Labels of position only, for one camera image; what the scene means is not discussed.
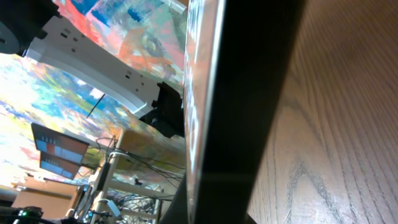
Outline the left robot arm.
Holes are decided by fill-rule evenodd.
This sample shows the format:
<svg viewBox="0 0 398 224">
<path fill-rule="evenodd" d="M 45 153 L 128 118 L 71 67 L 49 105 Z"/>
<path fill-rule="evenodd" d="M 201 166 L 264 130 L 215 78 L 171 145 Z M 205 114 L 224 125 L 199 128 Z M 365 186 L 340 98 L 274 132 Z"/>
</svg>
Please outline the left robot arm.
<svg viewBox="0 0 398 224">
<path fill-rule="evenodd" d="M 185 135 L 180 93 L 94 43 L 52 1 L 1 1 L 1 53 L 27 56 L 76 76 L 167 138 Z"/>
</svg>

